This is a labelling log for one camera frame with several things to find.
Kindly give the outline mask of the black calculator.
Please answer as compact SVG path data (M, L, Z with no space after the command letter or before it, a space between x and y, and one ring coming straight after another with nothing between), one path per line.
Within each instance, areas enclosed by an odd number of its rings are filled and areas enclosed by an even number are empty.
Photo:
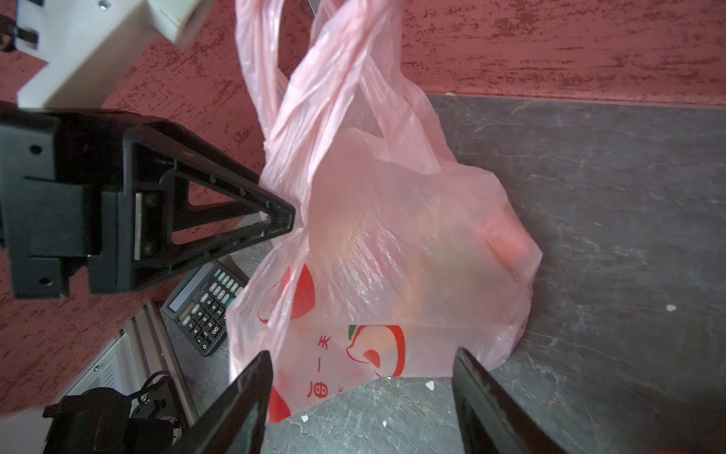
M181 281L162 304L162 314L202 357L208 357L226 339L227 308L249 280L231 259L214 260Z

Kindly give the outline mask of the pink plastic bag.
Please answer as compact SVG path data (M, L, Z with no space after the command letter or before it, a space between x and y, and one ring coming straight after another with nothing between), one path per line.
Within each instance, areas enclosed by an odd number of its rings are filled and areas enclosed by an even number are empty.
M542 252L403 74L403 9L324 1L286 76L283 3L236 3L261 183L295 209L227 316L232 376L270 353L270 423L376 378L450 376L459 348L493 370L526 329Z

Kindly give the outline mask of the aluminium front rail frame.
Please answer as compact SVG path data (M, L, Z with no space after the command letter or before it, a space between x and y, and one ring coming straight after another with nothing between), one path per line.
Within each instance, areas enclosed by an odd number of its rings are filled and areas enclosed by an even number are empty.
M130 393L162 370L171 374L183 413L181 419L194 425L199 419L198 412L174 354L162 313L155 304L148 302L85 367L66 393L79 395L98 385Z

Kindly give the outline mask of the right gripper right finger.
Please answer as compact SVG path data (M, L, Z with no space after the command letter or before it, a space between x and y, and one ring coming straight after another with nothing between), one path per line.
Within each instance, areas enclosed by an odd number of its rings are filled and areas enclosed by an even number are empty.
M452 389L466 453L565 453L463 347Z

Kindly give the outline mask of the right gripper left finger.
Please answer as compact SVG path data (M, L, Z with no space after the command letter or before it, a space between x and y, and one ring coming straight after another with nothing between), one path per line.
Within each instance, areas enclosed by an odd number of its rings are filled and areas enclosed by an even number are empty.
M167 453L259 453L264 444L273 369L260 352Z

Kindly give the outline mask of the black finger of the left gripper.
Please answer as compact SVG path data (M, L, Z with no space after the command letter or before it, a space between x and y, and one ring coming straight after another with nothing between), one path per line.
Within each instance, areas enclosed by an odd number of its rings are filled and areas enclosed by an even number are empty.
M180 125L121 124L90 149L107 179L90 293L141 291L292 230L289 202Z

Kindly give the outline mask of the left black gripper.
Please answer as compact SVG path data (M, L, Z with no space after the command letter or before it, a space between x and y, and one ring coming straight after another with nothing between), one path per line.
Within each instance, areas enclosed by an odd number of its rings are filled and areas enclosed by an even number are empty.
M81 268L91 293L134 291L123 134L135 119L2 105L1 246L16 298L65 299Z

